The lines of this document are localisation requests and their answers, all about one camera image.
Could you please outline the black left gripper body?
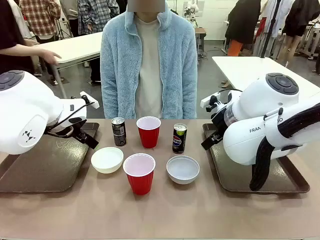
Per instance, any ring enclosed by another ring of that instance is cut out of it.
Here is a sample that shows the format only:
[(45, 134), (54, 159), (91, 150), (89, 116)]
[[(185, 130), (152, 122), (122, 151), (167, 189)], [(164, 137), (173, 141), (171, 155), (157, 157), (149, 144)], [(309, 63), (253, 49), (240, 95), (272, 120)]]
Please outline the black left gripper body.
[(88, 138), (87, 133), (82, 130), (82, 126), (85, 123), (86, 121), (79, 121), (70, 126), (72, 128), (72, 133), (70, 136), (79, 142), (85, 142)]

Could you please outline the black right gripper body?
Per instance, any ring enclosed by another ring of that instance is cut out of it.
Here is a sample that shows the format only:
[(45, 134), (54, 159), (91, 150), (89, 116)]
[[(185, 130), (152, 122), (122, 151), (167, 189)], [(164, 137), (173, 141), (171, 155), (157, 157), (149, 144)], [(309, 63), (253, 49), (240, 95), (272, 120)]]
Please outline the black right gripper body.
[(218, 138), (222, 138), (227, 129), (227, 124), (224, 120), (224, 114), (224, 112), (218, 112), (211, 115), (211, 121), (215, 125), (215, 134), (218, 135)]

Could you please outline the bystander's bare hand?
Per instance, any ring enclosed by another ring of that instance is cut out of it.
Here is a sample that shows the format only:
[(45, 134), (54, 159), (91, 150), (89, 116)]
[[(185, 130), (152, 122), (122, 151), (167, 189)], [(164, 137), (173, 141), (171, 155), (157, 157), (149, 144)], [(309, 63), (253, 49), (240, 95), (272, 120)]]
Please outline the bystander's bare hand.
[(61, 59), (61, 56), (58, 55), (55, 52), (52, 52), (50, 50), (41, 49), (40, 50), (40, 56), (51, 65), (58, 65), (57, 59)]

